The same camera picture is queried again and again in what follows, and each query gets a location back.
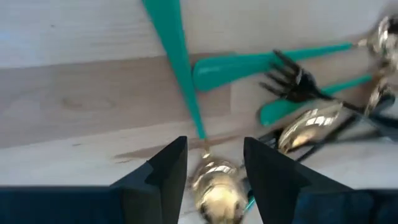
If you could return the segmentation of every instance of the fork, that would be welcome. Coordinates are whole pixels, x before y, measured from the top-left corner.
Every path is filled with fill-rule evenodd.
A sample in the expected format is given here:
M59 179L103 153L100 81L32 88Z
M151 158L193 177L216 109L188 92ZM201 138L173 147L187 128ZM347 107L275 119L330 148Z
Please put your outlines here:
M281 88L274 88L273 86L262 82L260 85L263 88L281 98L285 98L286 100L295 103L314 99L339 101L343 104L344 108L350 110L369 124L375 126L385 136L388 136L393 141L398 141L397 119L377 113L363 116L361 108L323 93L317 87L313 75L300 65L296 64L291 58L284 55L280 50L274 50L274 53L277 58L280 59L281 63L271 63L271 67L273 67L276 72L268 72L266 75Z

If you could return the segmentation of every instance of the black fork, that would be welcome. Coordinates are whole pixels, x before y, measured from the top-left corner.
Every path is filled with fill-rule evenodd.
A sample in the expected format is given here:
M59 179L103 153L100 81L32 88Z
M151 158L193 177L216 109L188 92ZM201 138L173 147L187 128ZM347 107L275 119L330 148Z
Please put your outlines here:
M276 72L269 72L266 75L272 79L280 88L274 88L266 83L260 83L263 88L271 93L285 98L286 100L295 103L321 99L326 101L342 102L344 108L350 110L357 116L367 121L369 124L375 126L383 135L389 137L393 141L398 141L398 120L383 116L378 113L371 113L369 116L363 115L363 109L351 103L342 101L333 96L329 96L321 92L317 87L313 75L296 64L288 56L284 55L279 50L274 50L275 55L280 59L281 65L272 63L271 66Z

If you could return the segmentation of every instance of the utensil handle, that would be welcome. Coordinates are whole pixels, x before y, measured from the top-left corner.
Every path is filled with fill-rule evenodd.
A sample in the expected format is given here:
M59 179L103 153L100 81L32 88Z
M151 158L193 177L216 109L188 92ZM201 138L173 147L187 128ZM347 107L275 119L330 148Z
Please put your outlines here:
M338 83L335 85L330 85L322 88L322 92L327 95L333 95L339 91L349 89L351 87L358 86L360 84L366 83L372 79L371 75L364 75L359 78L355 78L348 82ZM260 122L264 126L269 126L274 124L279 119L293 113L295 110L301 108L307 102L303 103L293 103L284 99L275 100L268 105L264 105L260 109Z
M349 50L353 46L351 42L347 42L324 47L288 50L284 51L284 54L294 60L303 60ZM266 72L271 69L269 62L274 59L274 53L267 52L264 54L227 55L199 60L193 68L193 83L197 90L212 90L239 78Z

